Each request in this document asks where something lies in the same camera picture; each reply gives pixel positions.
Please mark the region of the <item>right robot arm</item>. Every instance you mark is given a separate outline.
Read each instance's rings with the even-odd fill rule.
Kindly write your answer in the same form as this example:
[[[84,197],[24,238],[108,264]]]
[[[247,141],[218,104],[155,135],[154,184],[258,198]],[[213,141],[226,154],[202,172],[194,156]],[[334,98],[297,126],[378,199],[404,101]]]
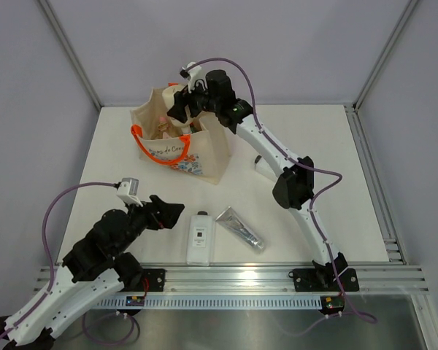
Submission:
[[[319,286],[333,289],[342,283],[348,263],[319,223],[314,190],[317,169],[310,157],[298,157],[275,140],[259,121],[255,109],[237,98],[224,70],[213,70],[204,79],[173,85],[162,93],[169,117],[180,123],[202,112],[213,113],[220,124],[246,141],[270,166],[277,181],[272,194],[276,202],[297,221],[315,257],[312,264]]]

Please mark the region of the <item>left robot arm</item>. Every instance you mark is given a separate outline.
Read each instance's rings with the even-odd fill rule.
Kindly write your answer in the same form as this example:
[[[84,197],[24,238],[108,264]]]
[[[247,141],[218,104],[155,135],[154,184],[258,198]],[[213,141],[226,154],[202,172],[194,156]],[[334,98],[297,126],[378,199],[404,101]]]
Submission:
[[[146,289],[143,268],[127,249],[145,230],[172,229],[184,208],[151,195],[148,202],[104,213],[28,304],[13,315],[0,316],[5,348],[51,349],[73,321],[105,297]]]

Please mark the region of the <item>white bottle black cap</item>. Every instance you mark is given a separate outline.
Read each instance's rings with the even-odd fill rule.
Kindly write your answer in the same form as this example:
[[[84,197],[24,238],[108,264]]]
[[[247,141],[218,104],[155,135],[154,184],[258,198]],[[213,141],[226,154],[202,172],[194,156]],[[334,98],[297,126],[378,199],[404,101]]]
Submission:
[[[206,211],[198,211],[190,219],[186,262],[188,265],[208,266],[212,259],[214,219]]]

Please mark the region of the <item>peach bottle pink cap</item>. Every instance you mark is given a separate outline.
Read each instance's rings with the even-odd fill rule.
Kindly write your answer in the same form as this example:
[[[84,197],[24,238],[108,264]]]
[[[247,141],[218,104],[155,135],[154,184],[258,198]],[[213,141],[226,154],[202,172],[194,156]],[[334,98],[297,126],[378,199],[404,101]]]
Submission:
[[[160,139],[170,139],[171,135],[169,133],[169,123],[165,116],[159,117],[158,123],[158,135]]]

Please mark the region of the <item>green bottle red cap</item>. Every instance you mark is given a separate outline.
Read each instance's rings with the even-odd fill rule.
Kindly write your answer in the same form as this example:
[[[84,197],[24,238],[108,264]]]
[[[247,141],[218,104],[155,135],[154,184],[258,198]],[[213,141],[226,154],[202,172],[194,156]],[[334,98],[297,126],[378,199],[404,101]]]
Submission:
[[[193,123],[191,123],[189,126],[190,126],[191,133],[196,133],[199,131],[199,129]]]

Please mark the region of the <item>cream lotion bottle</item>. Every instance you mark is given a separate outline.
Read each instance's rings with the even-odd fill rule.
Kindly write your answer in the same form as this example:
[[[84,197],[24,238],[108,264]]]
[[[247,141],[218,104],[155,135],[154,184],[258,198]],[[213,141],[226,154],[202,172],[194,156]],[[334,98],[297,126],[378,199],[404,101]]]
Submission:
[[[187,94],[187,85],[170,85],[161,94],[166,114],[180,135],[188,135],[198,131],[185,100]]]

